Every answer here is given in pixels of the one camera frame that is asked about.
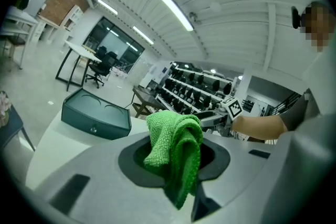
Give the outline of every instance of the teal storage bin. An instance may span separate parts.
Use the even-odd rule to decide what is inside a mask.
[[[128,136],[132,127],[128,109],[107,102],[83,88],[64,100],[61,120],[109,140]]]

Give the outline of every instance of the green microfiber towel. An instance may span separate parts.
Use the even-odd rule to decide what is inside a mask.
[[[180,209],[195,191],[203,141],[199,119],[164,110],[147,117],[152,150],[145,167],[165,179],[165,193]]]

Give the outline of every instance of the fluorescent light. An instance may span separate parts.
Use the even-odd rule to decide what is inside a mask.
[[[133,29],[135,30],[135,31],[137,31],[139,34],[140,34],[140,36],[142,36],[145,40],[147,40],[148,41],[148,43],[149,44],[151,44],[151,45],[153,45],[154,44],[154,42],[153,41],[151,41],[143,32],[141,32],[139,29],[137,29],[135,26],[133,26]]]
[[[98,3],[100,3],[101,5],[103,5],[105,8],[109,9],[114,14],[118,15],[118,12],[114,8],[112,8],[108,4],[106,4],[104,1],[102,1],[102,0],[97,0],[97,1],[98,1]]]
[[[170,10],[180,20],[180,22],[183,24],[183,26],[185,27],[185,29],[187,29],[187,31],[194,30],[193,26],[191,25],[191,23],[189,22],[189,20],[187,19],[187,17],[185,17],[185,15],[183,14],[183,12],[174,3],[173,0],[162,0],[162,1],[168,6],[168,8],[170,8]]]
[[[138,49],[134,48],[132,45],[130,46],[133,50],[138,51]]]
[[[113,32],[112,30],[110,30],[110,32],[111,32],[112,34],[114,34],[115,36],[119,37],[119,35],[118,35],[116,32]]]

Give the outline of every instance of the glass wall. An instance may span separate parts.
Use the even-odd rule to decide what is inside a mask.
[[[128,73],[144,48],[106,18],[102,18],[86,38],[84,45],[97,51],[104,46],[116,54],[115,66]]]

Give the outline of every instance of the gray floor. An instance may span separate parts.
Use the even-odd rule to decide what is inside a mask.
[[[17,49],[14,58],[19,59],[21,52],[20,49]],[[69,92],[67,92],[66,85],[55,79],[57,70],[67,52],[67,47],[57,48],[39,42],[35,49],[27,52],[22,70],[13,65],[12,70],[9,71],[10,62],[6,57],[8,52],[5,52],[5,56],[1,58],[0,89],[8,94],[35,146],[38,145],[49,123],[61,110],[65,97],[78,89],[76,86],[70,86]],[[77,55],[74,52],[70,54],[60,74],[62,78],[70,77],[76,57]],[[84,65],[84,63],[81,63],[75,69],[74,81],[81,81]],[[103,80],[105,85],[99,89],[92,81],[84,83],[83,87],[119,106],[126,106],[131,102],[133,86],[127,80],[116,77],[114,74],[111,74],[108,81],[105,78]],[[129,106],[129,109],[131,116],[135,116],[132,106]],[[24,142],[24,138],[20,135],[13,139],[5,148],[4,155],[15,177],[24,182],[33,155],[33,152]]]

